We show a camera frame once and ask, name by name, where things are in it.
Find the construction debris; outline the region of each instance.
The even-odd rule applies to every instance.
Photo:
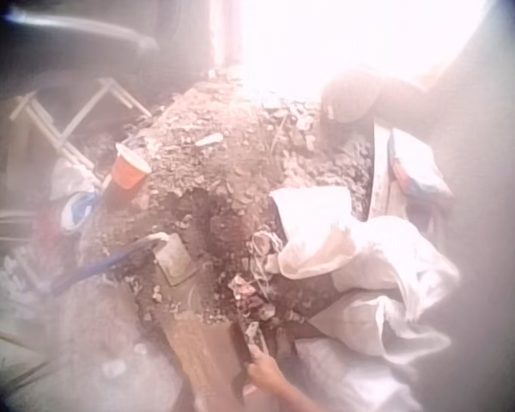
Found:
[[[373,131],[319,124],[319,109],[316,102],[274,95],[250,98],[225,76],[198,83],[150,127],[133,129],[130,148],[153,170],[139,195],[149,195],[146,207],[135,201],[123,213],[94,212],[80,255],[94,260],[101,245],[111,250],[159,227],[178,234],[160,251],[170,263],[161,263],[160,253],[155,258],[171,287],[183,288],[184,281],[194,286],[191,296],[198,297],[204,323],[247,317],[272,327],[292,310],[308,317],[324,309],[338,294],[327,280],[294,284],[275,276],[286,238],[270,193],[341,185],[351,191],[354,216],[364,221]],[[142,316],[159,304],[180,315],[188,306],[175,304],[187,299],[171,299],[164,287],[155,291],[155,265],[146,262],[149,257],[134,256],[113,274],[138,274]]]

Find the metal scraper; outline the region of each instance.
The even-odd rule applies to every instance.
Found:
[[[197,266],[177,233],[171,234],[167,243],[153,250],[154,257],[172,286],[179,285],[195,274]]]

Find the wooden plank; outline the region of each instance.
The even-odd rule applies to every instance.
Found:
[[[229,323],[204,324],[192,311],[175,318],[155,311],[180,367],[191,382],[195,409],[243,411],[232,382],[241,372]]]

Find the white sack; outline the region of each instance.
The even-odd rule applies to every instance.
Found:
[[[311,318],[325,335],[345,343],[361,354],[382,356],[389,362],[408,365],[450,345],[438,331],[404,319],[402,303],[378,292],[346,294]],[[389,325],[394,334],[386,333]]]
[[[275,200],[288,238],[279,254],[281,273],[303,279],[331,272],[354,254],[352,229],[361,224],[351,215],[351,194],[345,187],[280,189]]]
[[[295,342],[312,397],[332,412],[422,410],[410,388],[379,359],[353,353],[332,339]]]
[[[339,291],[398,288],[406,319],[416,320],[459,281],[456,267],[412,223],[380,216],[363,224],[366,240],[332,279]]]
[[[51,172],[50,200],[67,197],[78,191],[94,192],[92,173],[84,166],[71,165],[59,158]]]
[[[290,279],[337,270],[332,278],[340,291],[398,288],[408,320],[418,319],[458,281],[456,268],[409,221],[356,220],[347,188],[280,189],[271,196],[288,238],[279,266]]]

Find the plastic cup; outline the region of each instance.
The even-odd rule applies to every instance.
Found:
[[[112,180],[123,189],[131,189],[151,173],[151,167],[136,152],[117,143],[118,157],[112,165]]]

